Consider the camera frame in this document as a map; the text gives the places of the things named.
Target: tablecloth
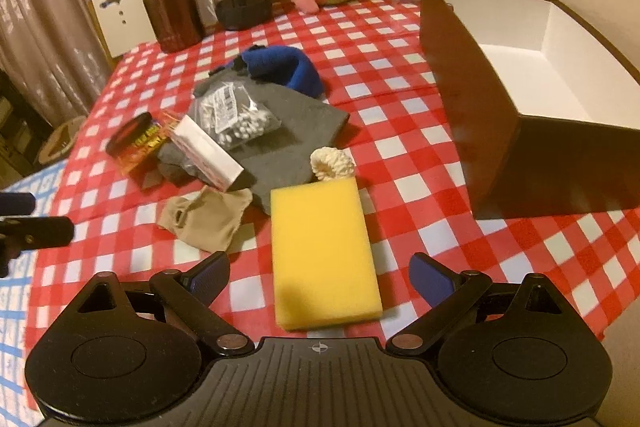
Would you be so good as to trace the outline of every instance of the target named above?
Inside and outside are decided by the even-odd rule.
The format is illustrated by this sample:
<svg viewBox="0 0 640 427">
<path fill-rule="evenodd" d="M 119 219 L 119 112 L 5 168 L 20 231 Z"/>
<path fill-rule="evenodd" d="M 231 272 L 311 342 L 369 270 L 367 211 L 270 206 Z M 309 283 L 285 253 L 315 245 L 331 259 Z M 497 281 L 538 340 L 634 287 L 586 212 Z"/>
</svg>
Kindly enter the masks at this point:
<svg viewBox="0 0 640 427">
<path fill-rule="evenodd" d="M 47 216 L 60 186 L 66 160 L 6 188 L 30 192 L 36 198 L 33 216 Z M 0 426 L 31 427 L 42 420 L 27 407 L 24 393 L 24 330 L 37 251 L 26 251 L 9 262 L 9 277 L 0 279 Z"/>
<path fill-rule="evenodd" d="M 640 293 L 638 211 L 476 221 L 420 50 L 419 23 L 411 2 L 357 0 L 313 16 L 284 6 L 272 22 L 216 33 L 182 53 L 166 55 L 146 44 L 127 54 L 84 124 L 55 197 L 53 214 L 69 216 L 76 237 L 68 248 L 38 256 L 27 348 L 95 272 L 148 279 L 167 267 L 188 269 L 206 255 L 154 224 L 166 198 L 193 194 L 199 183 L 178 190 L 149 176 L 140 189 L 117 172 L 104 147 L 119 125 L 142 111 L 185 112 L 194 83 L 251 44 L 302 49 L 327 87 L 327 102 L 351 113 L 339 145 L 356 164 L 384 314 L 373 323 L 324 331 L 280 330 L 270 221 L 251 207 L 229 251 L 231 282 L 214 311 L 254 340 L 373 335 L 384 341 L 428 309 L 408 281 L 411 255 L 426 251 L 453 270 L 481 270 L 496 281 L 545 273 L 602 334 Z"/>
</svg>

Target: gray cloth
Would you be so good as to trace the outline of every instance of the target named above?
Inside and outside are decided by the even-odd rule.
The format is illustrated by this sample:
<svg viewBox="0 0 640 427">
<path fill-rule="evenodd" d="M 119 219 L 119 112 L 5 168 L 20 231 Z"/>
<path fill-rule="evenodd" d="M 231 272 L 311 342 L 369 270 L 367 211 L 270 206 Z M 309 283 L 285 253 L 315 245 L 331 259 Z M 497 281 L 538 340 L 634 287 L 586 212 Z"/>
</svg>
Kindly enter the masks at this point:
<svg viewBox="0 0 640 427">
<path fill-rule="evenodd" d="M 264 104 L 282 123 L 278 130 L 229 151 L 244 168 L 229 190 L 250 188 L 254 204 L 271 214 L 271 190 L 302 185 L 314 179 L 309 156 L 318 148 L 334 144 L 349 120 L 349 113 L 288 87 L 259 82 L 230 69 L 214 72 L 197 84 L 193 94 L 200 97 L 214 82 L 233 80 L 242 80 L 249 95 Z M 192 103 L 188 112 L 191 118 L 193 111 Z M 162 146 L 159 158 L 175 165 L 184 155 L 168 143 Z"/>
<path fill-rule="evenodd" d="M 167 141 L 158 151 L 158 170 L 172 184 L 178 187 L 187 184 L 194 178 L 199 178 L 203 183 L 209 184 L 207 177 L 195 166 L 184 167 L 186 160 L 184 152 L 171 141 Z"/>
</svg>

